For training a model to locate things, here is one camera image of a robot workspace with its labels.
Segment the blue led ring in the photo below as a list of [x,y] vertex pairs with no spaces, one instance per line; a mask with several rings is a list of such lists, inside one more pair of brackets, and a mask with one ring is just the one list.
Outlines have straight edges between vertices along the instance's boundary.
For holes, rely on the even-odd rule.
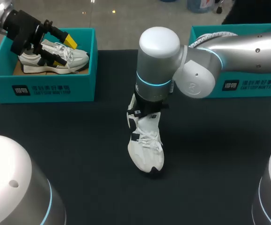
[[52,188],[51,188],[51,185],[50,185],[50,182],[49,182],[48,179],[47,179],[47,181],[48,181],[49,187],[50,187],[50,202],[49,202],[49,206],[48,206],[48,210],[46,212],[46,215],[45,215],[45,217],[44,217],[44,219],[43,219],[43,221],[41,222],[40,225],[44,225],[44,223],[46,222],[46,219],[47,219],[47,217],[49,215],[49,212],[50,212],[50,209],[51,209],[51,205],[52,205]]
[[141,77],[139,76],[138,72],[136,71],[137,77],[145,84],[150,85],[150,86],[154,86],[154,87],[160,87],[160,86],[164,86],[168,83],[171,82],[171,80],[169,80],[168,82],[165,83],[160,83],[160,84],[153,84],[153,83],[148,83],[147,81],[144,81],[143,79],[141,79]]
[[205,50],[205,51],[207,51],[207,52],[209,52],[209,53],[214,54],[216,57],[219,58],[220,63],[221,63],[221,68],[223,68],[223,61],[221,60],[220,56],[219,56],[216,52],[214,52],[214,51],[212,51],[212,50],[210,50],[210,49],[208,49],[208,48],[202,48],[202,47],[198,47],[197,49]]

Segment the black shoe accent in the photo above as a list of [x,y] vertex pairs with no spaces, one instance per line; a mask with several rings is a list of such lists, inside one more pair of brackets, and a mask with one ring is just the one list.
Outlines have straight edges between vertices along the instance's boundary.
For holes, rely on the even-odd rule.
[[131,141],[136,142],[139,139],[139,134],[131,133]]
[[164,168],[159,171],[153,166],[150,172],[140,171],[140,173],[149,179],[161,179],[164,176]]
[[149,174],[153,175],[153,174],[156,174],[156,173],[159,173],[159,172],[160,172],[160,171],[157,170],[157,169],[153,166]]
[[129,120],[129,124],[130,124],[130,131],[131,133],[133,133],[136,130],[136,124],[135,121],[133,119],[128,119]]

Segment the dark fabric tablecloth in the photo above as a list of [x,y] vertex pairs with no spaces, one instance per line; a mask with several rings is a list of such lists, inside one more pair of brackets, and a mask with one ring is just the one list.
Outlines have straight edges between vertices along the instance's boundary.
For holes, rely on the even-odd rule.
[[126,109],[137,51],[99,51],[95,102],[0,105],[16,140],[60,193],[68,225],[250,225],[271,154],[271,97],[190,99],[161,113],[165,173],[131,161]]

